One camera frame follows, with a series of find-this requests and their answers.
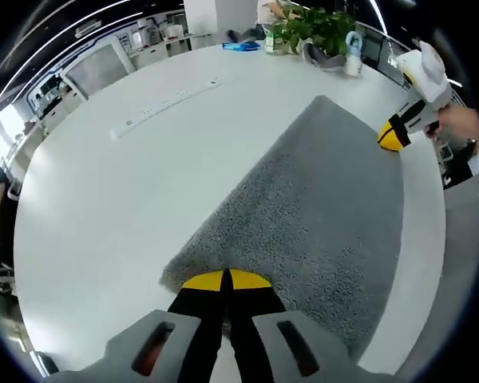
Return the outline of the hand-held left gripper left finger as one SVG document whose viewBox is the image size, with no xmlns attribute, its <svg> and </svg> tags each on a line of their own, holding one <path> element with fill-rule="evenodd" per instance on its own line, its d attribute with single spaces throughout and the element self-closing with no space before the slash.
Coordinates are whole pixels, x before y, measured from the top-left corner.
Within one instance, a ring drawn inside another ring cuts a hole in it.
<svg viewBox="0 0 479 383">
<path fill-rule="evenodd" d="M 167 310 L 154 310 L 106 344 L 101 359 L 52 382 L 208 382 L 221 346 L 228 273 L 189 279 Z"/>
</svg>

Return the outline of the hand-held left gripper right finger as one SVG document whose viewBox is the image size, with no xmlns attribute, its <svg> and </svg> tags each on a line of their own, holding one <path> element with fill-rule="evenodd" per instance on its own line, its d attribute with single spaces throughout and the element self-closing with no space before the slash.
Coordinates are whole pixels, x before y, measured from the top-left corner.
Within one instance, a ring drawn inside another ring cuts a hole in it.
<svg viewBox="0 0 479 383">
<path fill-rule="evenodd" d="M 285 310 L 271 284 L 228 270 L 230 340 L 243 382 L 367 382 L 346 347 L 300 311 Z"/>
</svg>

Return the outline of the person's right hand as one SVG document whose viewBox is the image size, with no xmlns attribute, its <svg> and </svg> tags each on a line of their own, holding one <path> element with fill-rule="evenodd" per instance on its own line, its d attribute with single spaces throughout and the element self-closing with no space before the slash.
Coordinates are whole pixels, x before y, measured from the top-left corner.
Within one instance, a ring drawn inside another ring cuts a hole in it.
<svg viewBox="0 0 479 383">
<path fill-rule="evenodd" d="M 442 131 L 451 132 L 462 139 L 477 139 L 478 118 L 475 109 L 451 104 L 437 113 L 438 127 L 434 130 L 429 125 L 425 134 L 430 139 L 437 139 Z"/>
</svg>

